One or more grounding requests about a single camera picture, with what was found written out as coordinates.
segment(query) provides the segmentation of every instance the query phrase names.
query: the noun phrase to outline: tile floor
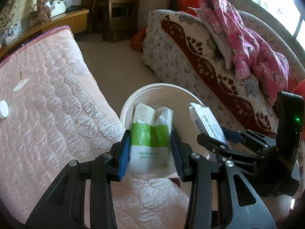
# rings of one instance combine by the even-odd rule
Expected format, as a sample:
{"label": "tile floor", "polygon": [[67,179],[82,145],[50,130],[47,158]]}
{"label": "tile floor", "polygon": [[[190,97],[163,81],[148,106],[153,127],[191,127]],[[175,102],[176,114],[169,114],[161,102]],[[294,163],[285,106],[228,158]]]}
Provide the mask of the tile floor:
{"label": "tile floor", "polygon": [[85,63],[109,105],[120,116],[128,97],[137,89],[161,81],[142,60],[142,53],[130,47],[130,40],[102,41],[100,33],[76,39]]}

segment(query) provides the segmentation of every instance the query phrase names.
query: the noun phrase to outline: metal screw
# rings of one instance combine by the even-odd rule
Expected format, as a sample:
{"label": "metal screw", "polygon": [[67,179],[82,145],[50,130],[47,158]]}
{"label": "metal screw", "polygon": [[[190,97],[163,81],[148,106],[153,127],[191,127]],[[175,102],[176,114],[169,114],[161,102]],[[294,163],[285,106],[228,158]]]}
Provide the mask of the metal screw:
{"label": "metal screw", "polygon": [[76,160],[71,160],[69,162],[69,165],[73,167],[73,166],[77,165],[77,161]]}
{"label": "metal screw", "polygon": [[232,167],[234,163],[230,160],[226,161],[226,166]]}
{"label": "metal screw", "polygon": [[200,158],[200,154],[199,154],[199,153],[196,153],[196,152],[193,152],[193,153],[191,154],[191,157],[192,157],[192,158]]}
{"label": "metal screw", "polygon": [[111,152],[103,153],[103,158],[110,158],[112,156]]}

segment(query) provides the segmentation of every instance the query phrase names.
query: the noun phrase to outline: white cap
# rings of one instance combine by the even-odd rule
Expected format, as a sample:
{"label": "white cap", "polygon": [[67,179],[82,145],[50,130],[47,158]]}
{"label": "white cap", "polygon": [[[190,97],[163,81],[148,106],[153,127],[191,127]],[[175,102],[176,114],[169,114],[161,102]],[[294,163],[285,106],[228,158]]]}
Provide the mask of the white cap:
{"label": "white cap", "polygon": [[5,100],[0,101],[0,118],[4,119],[9,115],[9,106]]}

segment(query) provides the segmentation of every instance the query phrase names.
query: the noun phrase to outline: green and white tissue packet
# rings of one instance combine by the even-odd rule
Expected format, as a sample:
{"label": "green and white tissue packet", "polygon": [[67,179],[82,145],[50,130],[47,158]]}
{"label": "green and white tissue packet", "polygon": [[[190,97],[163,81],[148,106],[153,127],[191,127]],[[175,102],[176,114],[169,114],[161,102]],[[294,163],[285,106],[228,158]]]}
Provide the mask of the green and white tissue packet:
{"label": "green and white tissue packet", "polygon": [[134,105],[129,149],[129,175],[143,180],[168,177],[176,168],[171,151],[173,111]]}

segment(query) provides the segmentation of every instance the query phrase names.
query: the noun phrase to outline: pink blanket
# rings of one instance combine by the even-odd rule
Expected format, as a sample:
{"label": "pink blanket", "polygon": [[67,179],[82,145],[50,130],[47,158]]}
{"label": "pink blanket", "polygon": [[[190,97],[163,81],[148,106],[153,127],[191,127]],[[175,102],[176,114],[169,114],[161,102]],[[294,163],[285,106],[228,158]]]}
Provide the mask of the pink blanket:
{"label": "pink blanket", "polygon": [[287,59],[274,52],[256,32],[246,28],[237,10],[227,0],[199,0],[199,4],[215,32],[225,32],[228,37],[234,52],[235,78],[245,79],[252,70],[268,102],[273,105],[277,91],[287,89]]}

